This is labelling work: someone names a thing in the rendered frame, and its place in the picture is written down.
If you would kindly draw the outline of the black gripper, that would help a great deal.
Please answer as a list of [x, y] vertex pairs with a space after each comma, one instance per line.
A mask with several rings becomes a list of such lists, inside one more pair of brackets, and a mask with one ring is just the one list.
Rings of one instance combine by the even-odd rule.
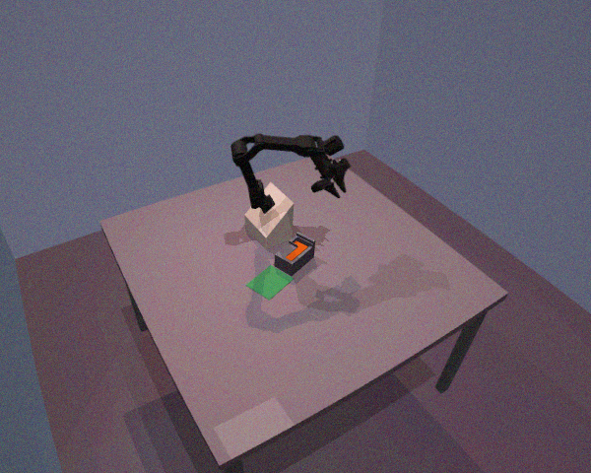
[[[329, 158], [327, 158], [325, 161], [323, 161], [322, 163], [316, 165], [315, 169], [318, 169], [321, 173], [321, 180], [316, 181], [314, 184], [311, 185], [311, 190], [314, 192], [320, 191], [322, 189], [325, 189], [326, 191], [330, 192], [331, 194], [333, 194], [334, 196], [336, 196], [337, 198], [340, 198], [340, 195], [337, 191], [337, 189], [334, 186], [334, 181], [331, 182], [330, 179], [334, 179], [335, 182], [339, 185], [339, 187], [344, 191], [347, 192], [346, 190], [346, 185], [345, 185], [345, 180], [344, 180], [344, 176], [345, 176], [345, 172], [342, 174], [334, 174], [332, 172], [328, 173], [327, 168], [330, 167], [332, 165], [332, 159], [329, 160]], [[332, 175], [333, 174], [333, 175]], [[322, 179], [324, 178], [324, 179]]]

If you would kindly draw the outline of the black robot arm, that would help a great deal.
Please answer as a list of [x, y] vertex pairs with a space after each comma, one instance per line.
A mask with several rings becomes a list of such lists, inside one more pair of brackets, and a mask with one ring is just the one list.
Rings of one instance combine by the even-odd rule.
[[[248, 143], [255, 143], [249, 151], [247, 150]], [[257, 209], [260, 207], [264, 214], [275, 205], [275, 202], [270, 194], [265, 195], [261, 178], [255, 178], [249, 164], [249, 160], [253, 159], [259, 151], [264, 149], [294, 152], [304, 158], [311, 158], [314, 164], [318, 165], [328, 158], [327, 155], [331, 157], [344, 149], [343, 142], [338, 136], [331, 136], [323, 141], [322, 137], [311, 135], [299, 135], [291, 138], [257, 134], [253, 137], [243, 137], [230, 146], [232, 159], [241, 168], [241, 173], [247, 184], [251, 208]], [[339, 175], [348, 171], [348, 165], [347, 160], [344, 158], [338, 163], [334, 160], [327, 170], [328, 173], [332, 172]]]

